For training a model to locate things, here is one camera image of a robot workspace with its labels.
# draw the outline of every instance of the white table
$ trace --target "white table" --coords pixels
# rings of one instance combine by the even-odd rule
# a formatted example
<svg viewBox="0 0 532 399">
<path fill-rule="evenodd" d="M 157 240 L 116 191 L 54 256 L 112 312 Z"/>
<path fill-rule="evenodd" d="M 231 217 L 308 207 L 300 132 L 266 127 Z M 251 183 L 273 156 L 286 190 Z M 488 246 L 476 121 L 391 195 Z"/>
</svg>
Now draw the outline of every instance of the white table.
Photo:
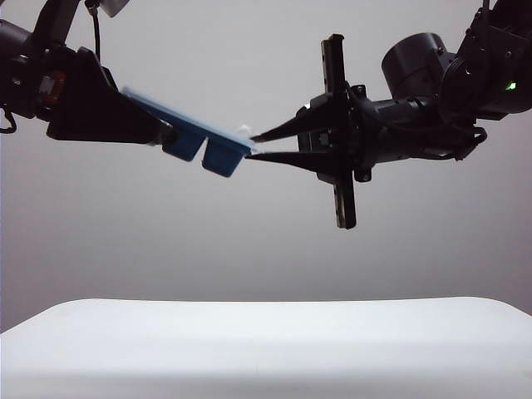
<svg viewBox="0 0 532 399">
<path fill-rule="evenodd" d="M 532 398 L 532 317 L 481 298 L 64 303 L 2 335 L 8 398 Z"/>
</svg>

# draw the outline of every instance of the blue object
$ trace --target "blue object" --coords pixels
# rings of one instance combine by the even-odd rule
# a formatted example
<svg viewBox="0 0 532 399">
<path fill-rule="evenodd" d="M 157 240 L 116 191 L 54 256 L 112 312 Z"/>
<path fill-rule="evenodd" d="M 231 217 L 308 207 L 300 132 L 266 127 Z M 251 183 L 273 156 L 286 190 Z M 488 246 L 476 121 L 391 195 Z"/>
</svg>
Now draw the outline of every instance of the blue object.
<svg viewBox="0 0 532 399">
<path fill-rule="evenodd" d="M 122 92 L 153 116 L 171 124 L 178 133 L 177 140 L 163 144 L 163 151 L 182 160 L 191 161 L 207 139 L 202 165 L 218 175 L 230 177 L 245 155 L 250 155 L 254 142 L 231 135 L 197 121 L 187 115 L 173 111 L 131 89 Z"/>
</svg>

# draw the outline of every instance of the green light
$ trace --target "green light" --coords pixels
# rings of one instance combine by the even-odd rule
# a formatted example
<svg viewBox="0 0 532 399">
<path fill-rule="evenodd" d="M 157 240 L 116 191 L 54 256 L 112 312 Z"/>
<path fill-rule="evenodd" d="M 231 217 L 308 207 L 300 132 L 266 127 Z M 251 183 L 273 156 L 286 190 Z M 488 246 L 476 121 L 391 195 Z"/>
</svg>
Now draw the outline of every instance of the green light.
<svg viewBox="0 0 532 399">
<path fill-rule="evenodd" d="M 511 81 L 508 86 L 506 87 L 506 91 L 513 91 L 517 88 L 517 82 L 516 81 Z"/>
</svg>

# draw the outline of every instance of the cable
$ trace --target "cable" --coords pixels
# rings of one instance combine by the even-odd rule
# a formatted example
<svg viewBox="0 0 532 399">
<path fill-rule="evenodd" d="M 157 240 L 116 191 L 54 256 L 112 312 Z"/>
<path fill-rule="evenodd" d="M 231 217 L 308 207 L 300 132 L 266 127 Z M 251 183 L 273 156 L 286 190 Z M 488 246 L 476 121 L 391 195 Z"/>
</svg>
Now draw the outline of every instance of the cable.
<svg viewBox="0 0 532 399">
<path fill-rule="evenodd" d="M 11 134 L 11 133 L 16 132 L 17 122 L 15 121 L 13 114 L 5 106 L 0 106 L 0 108 L 3 110 L 3 114 L 6 117 L 6 119 L 9 121 L 9 123 L 11 123 L 10 127 L 0 128 L 0 133 Z"/>
<path fill-rule="evenodd" d="M 92 21 L 94 24 L 94 41 L 95 41 L 95 53 L 98 61 L 101 59 L 101 40 L 100 40 L 100 22 L 98 21 L 98 7 L 100 2 L 98 0 L 86 0 L 85 7 L 89 14 L 92 15 Z"/>
</svg>

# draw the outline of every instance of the gray wall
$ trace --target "gray wall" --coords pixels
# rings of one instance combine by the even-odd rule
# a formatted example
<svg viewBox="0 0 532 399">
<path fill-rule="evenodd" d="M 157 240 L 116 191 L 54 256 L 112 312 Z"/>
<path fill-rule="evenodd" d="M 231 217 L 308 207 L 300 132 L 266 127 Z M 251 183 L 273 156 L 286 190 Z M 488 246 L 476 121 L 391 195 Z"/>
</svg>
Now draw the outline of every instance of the gray wall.
<svg viewBox="0 0 532 399">
<path fill-rule="evenodd" d="M 320 41 L 342 33 L 347 76 L 388 97 L 382 56 L 434 31 L 456 50 L 480 0 L 132 1 L 101 16 L 103 62 L 211 124 L 259 133 L 323 91 Z M 3 16 L 32 28 L 43 1 Z M 68 44 L 92 47 L 80 9 Z M 57 142 L 19 119 L 2 137 L 2 320 L 76 298 L 332 300 L 475 295 L 532 313 L 532 113 L 483 122 L 464 162 L 379 165 L 359 226 L 332 188 L 245 161 L 225 179 L 138 145 Z M 296 148 L 286 140 L 266 148 Z"/>
</svg>

